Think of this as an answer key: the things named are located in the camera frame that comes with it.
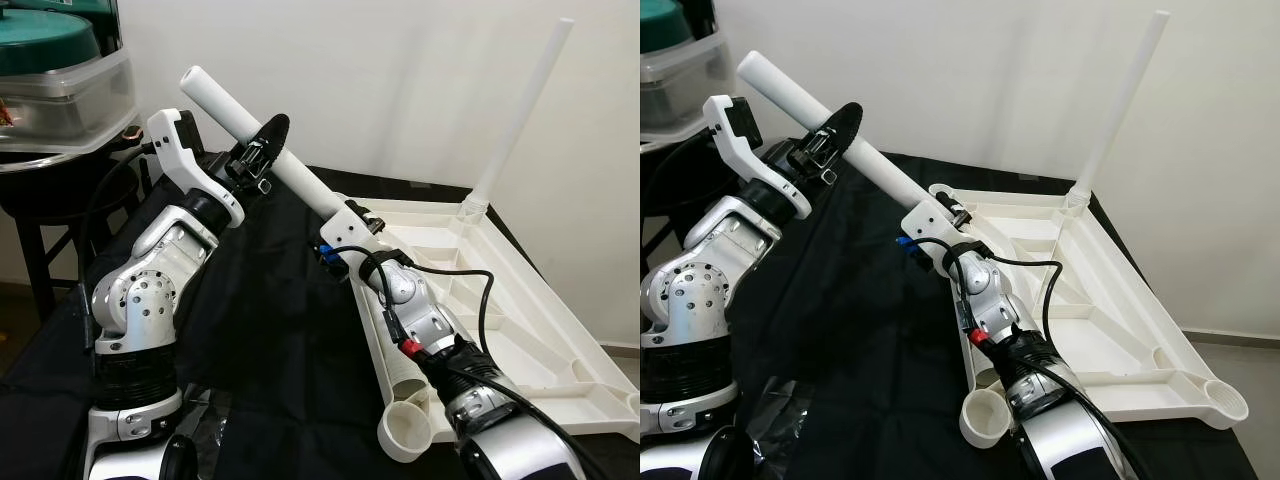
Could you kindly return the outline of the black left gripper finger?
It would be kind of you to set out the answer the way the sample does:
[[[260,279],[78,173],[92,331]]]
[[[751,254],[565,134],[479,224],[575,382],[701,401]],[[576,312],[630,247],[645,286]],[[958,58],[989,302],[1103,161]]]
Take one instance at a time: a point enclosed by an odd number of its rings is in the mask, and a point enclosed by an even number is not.
[[[864,109],[859,102],[847,102],[826,120],[832,148],[850,148],[861,127]]]
[[[284,150],[289,128],[289,116],[284,113],[278,113],[259,128],[255,134],[255,142],[268,154],[280,154]]]

